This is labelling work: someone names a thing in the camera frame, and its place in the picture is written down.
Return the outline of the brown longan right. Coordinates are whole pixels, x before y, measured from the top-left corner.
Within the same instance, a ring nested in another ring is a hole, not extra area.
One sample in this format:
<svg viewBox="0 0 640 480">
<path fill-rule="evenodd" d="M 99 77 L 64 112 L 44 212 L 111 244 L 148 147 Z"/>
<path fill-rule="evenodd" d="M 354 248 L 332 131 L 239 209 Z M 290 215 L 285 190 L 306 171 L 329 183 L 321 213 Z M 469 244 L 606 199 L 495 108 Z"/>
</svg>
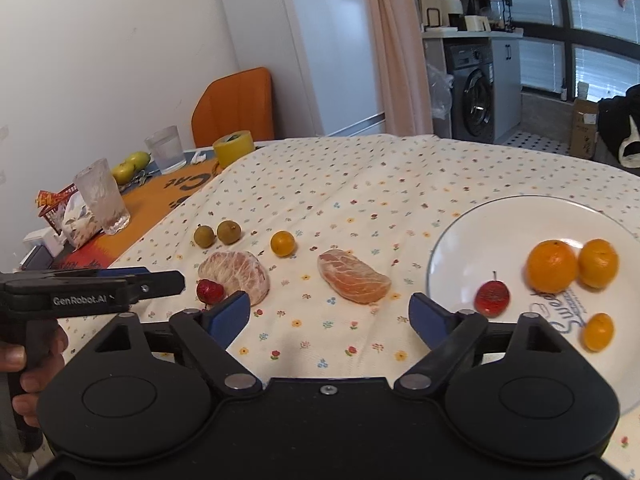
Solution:
<svg viewBox="0 0 640 480">
<path fill-rule="evenodd" d="M 237 243 L 242 237 L 242 228 L 232 220 L 224 220 L 217 226 L 218 240 L 226 246 Z"/>
</svg>

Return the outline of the small yellow kumquat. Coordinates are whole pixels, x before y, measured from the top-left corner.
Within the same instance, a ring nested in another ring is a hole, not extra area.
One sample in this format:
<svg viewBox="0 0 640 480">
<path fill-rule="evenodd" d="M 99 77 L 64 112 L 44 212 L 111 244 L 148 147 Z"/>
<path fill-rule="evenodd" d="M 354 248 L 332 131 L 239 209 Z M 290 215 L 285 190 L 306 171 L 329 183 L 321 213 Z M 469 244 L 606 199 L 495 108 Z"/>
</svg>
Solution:
<svg viewBox="0 0 640 480">
<path fill-rule="evenodd" d="M 613 340 L 615 326 L 606 313 L 597 313 L 582 329 L 582 344 L 590 352 L 604 350 Z"/>
<path fill-rule="evenodd" d="M 296 252 L 296 239 L 294 235 L 288 231 L 279 231 L 271 237 L 270 248 L 279 258 L 289 257 Z"/>
</svg>

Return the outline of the large orange mandarin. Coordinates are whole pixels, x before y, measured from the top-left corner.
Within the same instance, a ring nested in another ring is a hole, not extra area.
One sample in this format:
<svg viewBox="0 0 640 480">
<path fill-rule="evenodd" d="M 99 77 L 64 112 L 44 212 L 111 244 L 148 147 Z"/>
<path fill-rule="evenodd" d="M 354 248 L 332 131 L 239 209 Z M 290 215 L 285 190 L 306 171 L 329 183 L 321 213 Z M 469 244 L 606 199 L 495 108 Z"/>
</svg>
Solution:
<svg viewBox="0 0 640 480">
<path fill-rule="evenodd" d="M 574 249 L 562 240 L 540 242 L 527 257 L 525 278 L 536 292 L 559 294 L 578 278 Z"/>
</svg>

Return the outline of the floral cream tablecloth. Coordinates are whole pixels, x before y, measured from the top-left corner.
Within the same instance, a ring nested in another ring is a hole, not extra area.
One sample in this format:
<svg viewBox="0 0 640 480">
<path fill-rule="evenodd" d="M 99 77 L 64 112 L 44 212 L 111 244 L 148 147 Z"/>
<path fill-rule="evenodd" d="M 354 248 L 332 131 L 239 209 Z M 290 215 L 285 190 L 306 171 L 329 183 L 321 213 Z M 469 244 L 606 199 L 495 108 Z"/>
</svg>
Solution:
<svg viewBox="0 0 640 480">
<path fill-rule="evenodd" d="M 239 250 L 267 269 L 270 291 L 254 307 L 231 353 L 262 379 L 383 376 L 395 379 L 426 355 L 409 324 L 408 303 L 426 293 L 439 237 L 477 205 L 498 198 L 562 198 L 606 214 L 639 238 L 639 180 L 632 174 L 551 153 L 446 141 L 399 139 L 280 141 L 250 154 L 191 195 L 111 266 L 181 271 L 178 297 L 137 307 L 143 321 L 165 321 L 198 305 L 194 285 L 206 259 L 198 226 L 239 223 Z M 274 233 L 296 239 L 277 257 Z M 375 304 L 341 297 L 321 277 L 318 255 L 341 249 L 392 281 Z M 639 404 L 623 412 L 606 458 L 639 474 Z"/>
</svg>

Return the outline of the black jacket on chair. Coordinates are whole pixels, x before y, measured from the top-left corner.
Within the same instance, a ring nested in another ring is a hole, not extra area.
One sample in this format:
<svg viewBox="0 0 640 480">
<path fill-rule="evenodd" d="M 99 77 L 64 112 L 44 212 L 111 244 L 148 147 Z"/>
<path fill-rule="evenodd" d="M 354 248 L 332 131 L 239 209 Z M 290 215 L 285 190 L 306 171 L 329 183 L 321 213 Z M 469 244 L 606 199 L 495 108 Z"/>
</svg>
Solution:
<svg viewBox="0 0 640 480">
<path fill-rule="evenodd" d="M 594 159 L 602 164 L 639 174 L 640 86 L 623 96 L 598 103 L 598 142 Z"/>
</svg>

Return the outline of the red crabapple with stem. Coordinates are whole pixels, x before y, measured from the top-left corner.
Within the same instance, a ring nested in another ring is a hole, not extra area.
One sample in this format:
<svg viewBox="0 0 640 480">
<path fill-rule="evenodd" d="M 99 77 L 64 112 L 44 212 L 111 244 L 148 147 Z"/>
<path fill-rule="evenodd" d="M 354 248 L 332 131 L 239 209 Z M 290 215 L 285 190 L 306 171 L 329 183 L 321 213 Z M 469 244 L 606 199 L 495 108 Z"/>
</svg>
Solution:
<svg viewBox="0 0 640 480">
<path fill-rule="evenodd" d="M 510 290 L 497 278 L 497 272 L 492 272 L 492 279 L 477 289 L 474 297 L 474 308 L 486 318 L 496 318 L 503 314 L 511 301 Z"/>
</svg>

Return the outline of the peeled orange segment piece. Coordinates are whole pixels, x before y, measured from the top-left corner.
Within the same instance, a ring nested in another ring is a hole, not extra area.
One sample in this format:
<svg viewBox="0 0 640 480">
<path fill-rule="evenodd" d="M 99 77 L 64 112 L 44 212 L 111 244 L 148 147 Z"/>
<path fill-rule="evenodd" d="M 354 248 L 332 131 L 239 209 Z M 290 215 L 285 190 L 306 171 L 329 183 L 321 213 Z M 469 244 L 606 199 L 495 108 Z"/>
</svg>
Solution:
<svg viewBox="0 0 640 480">
<path fill-rule="evenodd" d="M 353 254 L 330 249 L 318 255 L 321 277 L 341 297 L 355 304 L 375 304 L 390 291 L 392 281 Z"/>
</svg>

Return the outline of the white kitchen counter cabinet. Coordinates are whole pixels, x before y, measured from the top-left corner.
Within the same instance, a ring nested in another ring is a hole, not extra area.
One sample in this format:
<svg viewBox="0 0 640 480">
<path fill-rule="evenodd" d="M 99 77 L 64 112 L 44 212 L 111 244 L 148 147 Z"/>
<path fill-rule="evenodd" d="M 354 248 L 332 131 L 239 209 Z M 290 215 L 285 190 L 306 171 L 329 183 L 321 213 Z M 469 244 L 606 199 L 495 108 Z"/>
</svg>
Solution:
<svg viewBox="0 0 640 480">
<path fill-rule="evenodd" d="M 521 123 L 521 39 L 522 36 L 514 32 L 459 32 L 451 27 L 430 28 L 422 32 L 427 65 L 451 78 L 447 70 L 445 44 L 488 44 L 494 70 L 495 140 L 491 144 L 505 139 Z M 446 89 L 452 105 L 452 81 L 446 84 Z M 433 118 L 436 136 L 453 139 L 450 112 L 451 106 L 447 113 Z"/>
</svg>

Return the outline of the orange chair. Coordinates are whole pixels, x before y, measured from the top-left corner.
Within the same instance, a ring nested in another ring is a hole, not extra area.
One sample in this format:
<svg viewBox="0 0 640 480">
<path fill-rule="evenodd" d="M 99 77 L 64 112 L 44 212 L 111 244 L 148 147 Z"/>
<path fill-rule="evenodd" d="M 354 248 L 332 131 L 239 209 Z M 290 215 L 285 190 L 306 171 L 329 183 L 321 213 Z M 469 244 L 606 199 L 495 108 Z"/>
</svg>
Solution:
<svg viewBox="0 0 640 480">
<path fill-rule="evenodd" d="M 194 108 L 191 130 L 197 148 L 241 130 L 248 130 L 255 141 L 272 141 L 276 135 L 269 70 L 256 67 L 213 81 Z"/>
</svg>

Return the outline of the red crabapple small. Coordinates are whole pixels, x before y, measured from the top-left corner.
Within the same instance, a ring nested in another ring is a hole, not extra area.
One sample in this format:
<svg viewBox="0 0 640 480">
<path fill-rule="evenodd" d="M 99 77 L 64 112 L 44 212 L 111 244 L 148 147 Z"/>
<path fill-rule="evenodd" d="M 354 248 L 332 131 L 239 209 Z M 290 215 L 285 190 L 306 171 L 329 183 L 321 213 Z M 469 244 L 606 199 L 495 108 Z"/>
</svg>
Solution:
<svg viewBox="0 0 640 480">
<path fill-rule="evenodd" d="M 196 296 L 206 308 L 210 308 L 224 300 L 226 292 L 221 284 L 202 278 L 196 284 Z"/>
</svg>

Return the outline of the green apple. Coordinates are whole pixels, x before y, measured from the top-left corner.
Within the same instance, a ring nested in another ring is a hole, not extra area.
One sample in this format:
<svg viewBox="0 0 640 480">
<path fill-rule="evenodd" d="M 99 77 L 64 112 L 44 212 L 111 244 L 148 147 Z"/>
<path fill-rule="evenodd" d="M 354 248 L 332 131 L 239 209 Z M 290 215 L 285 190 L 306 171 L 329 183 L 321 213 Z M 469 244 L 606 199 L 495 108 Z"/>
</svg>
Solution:
<svg viewBox="0 0 640 480">
<path fill-rule="evenodd" d="M 130 162 L 130 164 L 134 166 L 135 172 L 145 170 L 146 166 L 149 165 L 150 161 L 151 161 L 151 156 L 147 152 L 134 152 L 134 153 L 131 153 L 126 158 L 126 162 Z"/>
<path fill-rule="evenodd" d="M 136 166 L 132 162 L 121 162 L 112 168 L 112 176 L 118 186 L 128 184 L 136 175 Z"/>
</svg>

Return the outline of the grey washing machine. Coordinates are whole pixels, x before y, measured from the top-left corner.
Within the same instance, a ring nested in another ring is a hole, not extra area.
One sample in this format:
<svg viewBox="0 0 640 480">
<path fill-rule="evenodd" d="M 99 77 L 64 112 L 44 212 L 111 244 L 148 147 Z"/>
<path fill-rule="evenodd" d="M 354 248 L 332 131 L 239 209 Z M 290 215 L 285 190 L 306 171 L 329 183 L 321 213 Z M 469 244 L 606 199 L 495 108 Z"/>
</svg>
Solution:
<svg viewBox="0 0 640 480">
<path fill-rule="evenodd" d="M 452 81 L 450 112 L 454 139 L 491 144 L 495 140 L 494 70 L 488 44 L 445 44 Z"/>
</svg>

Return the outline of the frosted textured glass near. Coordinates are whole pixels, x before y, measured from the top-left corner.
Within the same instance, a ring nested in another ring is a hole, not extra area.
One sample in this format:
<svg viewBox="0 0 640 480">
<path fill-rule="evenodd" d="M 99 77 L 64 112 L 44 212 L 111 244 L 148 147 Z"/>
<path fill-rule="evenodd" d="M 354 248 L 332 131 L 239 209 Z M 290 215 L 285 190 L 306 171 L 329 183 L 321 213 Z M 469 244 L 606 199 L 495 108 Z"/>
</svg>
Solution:
<svg viewBox="0 0 640 480">
<path fill-rule="evenodd" d="M 78 172 L 73 182 L 105 234 L 115 235 L 128 226 L 129 210 L 105 158 Z"/>
</svg>

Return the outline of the orange cat table mat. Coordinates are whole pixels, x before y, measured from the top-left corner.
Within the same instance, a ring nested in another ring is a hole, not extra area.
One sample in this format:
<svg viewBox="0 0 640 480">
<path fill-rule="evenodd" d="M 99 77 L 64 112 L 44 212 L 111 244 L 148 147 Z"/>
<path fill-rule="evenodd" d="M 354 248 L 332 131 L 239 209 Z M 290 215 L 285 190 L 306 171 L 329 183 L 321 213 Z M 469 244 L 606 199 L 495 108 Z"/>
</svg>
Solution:
<svg viewBox="0 0 640 480">
<path fill-rule="evenodd" d="M 54 260 L 55 269 L 107 268 L 139 238 L 221 173 L 216 158 L 187 164 L 171 174 L 152 177 L 124 195 L 128 226 L 116 235 L 98 234 L 77 250 L 66 247 Z"/>
</svg>

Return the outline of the brown longan left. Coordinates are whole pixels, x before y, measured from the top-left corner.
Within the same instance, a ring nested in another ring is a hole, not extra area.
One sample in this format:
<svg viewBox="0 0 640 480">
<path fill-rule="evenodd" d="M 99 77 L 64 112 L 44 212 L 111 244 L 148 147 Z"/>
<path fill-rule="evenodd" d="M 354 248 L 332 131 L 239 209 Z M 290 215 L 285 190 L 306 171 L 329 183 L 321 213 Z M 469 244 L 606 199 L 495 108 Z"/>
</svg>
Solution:
<svg viewBox="0 0 640 480">
<path fill-rule="evenodd" d="M 207 249 L 215 244 L 216 233 L 210 226 L 198 226 L 193 233 L 193 241 L 199 248 Z"/>
</svg>

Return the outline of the pink curtain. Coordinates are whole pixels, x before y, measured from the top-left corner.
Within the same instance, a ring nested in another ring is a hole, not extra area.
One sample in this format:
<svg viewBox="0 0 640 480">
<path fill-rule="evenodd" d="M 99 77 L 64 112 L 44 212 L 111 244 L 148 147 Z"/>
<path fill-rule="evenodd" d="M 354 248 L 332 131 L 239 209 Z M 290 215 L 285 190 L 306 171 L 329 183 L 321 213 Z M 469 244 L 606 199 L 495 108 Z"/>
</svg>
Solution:
<svg viewBox="0 0 640 480">
<path fill-rule="evenodd" d="M 414 0 L 368 0 L 387 132 L 434 132 L 430 86 Z"/>
</svg>

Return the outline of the clear drinking glass far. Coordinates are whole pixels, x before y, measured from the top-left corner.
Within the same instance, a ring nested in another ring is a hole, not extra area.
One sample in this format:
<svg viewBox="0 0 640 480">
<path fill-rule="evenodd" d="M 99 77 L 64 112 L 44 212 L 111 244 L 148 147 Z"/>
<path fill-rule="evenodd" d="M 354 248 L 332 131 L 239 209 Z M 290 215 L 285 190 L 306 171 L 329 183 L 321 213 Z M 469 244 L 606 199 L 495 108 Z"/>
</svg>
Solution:
<svg viewBox="0 0 640 480">
<path fill-rule="evenodd" d="M 145 145 L 161 174 L 171 174 L 186 166 L 186 156 L 176 126 L 163 128 L 148 136 Z"/>
</svg>

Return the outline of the white charger adapter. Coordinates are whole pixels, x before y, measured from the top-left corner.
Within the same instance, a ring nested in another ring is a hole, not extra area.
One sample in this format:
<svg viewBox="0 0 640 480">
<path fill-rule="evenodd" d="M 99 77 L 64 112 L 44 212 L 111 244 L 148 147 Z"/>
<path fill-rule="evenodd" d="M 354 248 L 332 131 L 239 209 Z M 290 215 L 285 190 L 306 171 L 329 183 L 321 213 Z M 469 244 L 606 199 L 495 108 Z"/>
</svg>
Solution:
<svg viewBox="0 0 640 480">
<path fill-rule="evenodd" d="M 66 238 L 63 234 L 58 234 L 55 229 L 48 228 L 32 231 L 23 238 L 26 247 L 32 248 L 43 246 L 47 248 L 49 254 L 55 258 L 64 249 Z"/>
</svg>

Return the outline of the brown longan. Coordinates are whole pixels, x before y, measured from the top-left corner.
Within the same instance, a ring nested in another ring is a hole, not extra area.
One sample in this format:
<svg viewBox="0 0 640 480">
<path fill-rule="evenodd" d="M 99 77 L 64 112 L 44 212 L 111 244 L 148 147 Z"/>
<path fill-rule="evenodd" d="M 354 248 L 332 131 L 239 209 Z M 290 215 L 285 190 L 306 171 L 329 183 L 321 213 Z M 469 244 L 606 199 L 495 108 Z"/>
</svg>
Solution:
<svg viewBox="0 0 640 480">
<path fill-rule="evenodd" d="M 242 237 L 242 228 L 232 220 L 224 220 L 217 226 L 218 240 L 226 246 L 237 243 Z"/>
<path fill-rule="evenodd" d="M 198 226 L 193 233 L 193 241 L 199 248 L 207 249 L 215 244 L 216 233 L 210 226 Z"/>
</svg>

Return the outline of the cardboard box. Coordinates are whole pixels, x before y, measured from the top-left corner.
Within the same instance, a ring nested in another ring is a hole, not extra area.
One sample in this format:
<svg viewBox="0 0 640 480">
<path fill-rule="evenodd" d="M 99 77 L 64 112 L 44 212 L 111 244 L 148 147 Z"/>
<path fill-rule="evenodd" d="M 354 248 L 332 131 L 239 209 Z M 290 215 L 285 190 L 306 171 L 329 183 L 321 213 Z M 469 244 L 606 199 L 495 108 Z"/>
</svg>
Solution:
<svg viewBox="0 0 640 480">
<path fill-rule="evenodd" d="M 592 159 L 596 151 L 598 104 L 576 99 L 573 103 L 570 156 Z"/>
</svg>

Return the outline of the white refrigerator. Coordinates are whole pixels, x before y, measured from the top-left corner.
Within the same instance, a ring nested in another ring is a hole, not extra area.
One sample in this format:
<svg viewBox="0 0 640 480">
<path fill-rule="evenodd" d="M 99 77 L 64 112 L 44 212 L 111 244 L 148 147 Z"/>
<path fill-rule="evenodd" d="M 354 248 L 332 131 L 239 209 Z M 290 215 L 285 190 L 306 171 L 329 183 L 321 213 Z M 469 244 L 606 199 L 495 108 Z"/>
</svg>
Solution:
<svg viewBox="0 0 640 480">
<path fill-rule="evenodd" d="M 272 80 L 278 139 L 386 129 L 367 0 L 221 0 L 241 70 Z"/>
</svg>

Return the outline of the peeled citrus half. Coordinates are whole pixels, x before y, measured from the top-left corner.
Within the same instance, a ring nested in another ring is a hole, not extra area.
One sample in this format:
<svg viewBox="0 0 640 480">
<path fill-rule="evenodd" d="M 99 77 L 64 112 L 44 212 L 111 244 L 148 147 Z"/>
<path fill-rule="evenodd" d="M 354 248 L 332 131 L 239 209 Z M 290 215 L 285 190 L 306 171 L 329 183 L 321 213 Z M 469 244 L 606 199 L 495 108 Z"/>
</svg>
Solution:
<svg viewBox="0 0 640 480">
<path fill-rule="evenodd" d="M 198 277 L 218 283 L 227 296 L 246 292 L 252 307 L 270 291 L 268 271 L 250 252 L 213 252 L 198 266 Z"/>
</svg>

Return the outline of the yellow tape roll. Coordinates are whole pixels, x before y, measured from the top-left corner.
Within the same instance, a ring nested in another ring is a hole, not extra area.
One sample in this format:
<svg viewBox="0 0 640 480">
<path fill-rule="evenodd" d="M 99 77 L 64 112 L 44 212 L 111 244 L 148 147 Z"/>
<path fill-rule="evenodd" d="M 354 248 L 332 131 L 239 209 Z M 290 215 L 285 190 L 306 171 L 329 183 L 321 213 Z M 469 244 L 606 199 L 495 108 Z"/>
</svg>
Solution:
<svg viewBox="0 0 640 480">
<path fill-rule="evenodd" d="M 240 130 L 218 139 L 213 150 L 219 166 L 226 169 L 240 158 L 253 153 L 255 144 L 250 130 Z"/>
</svg>

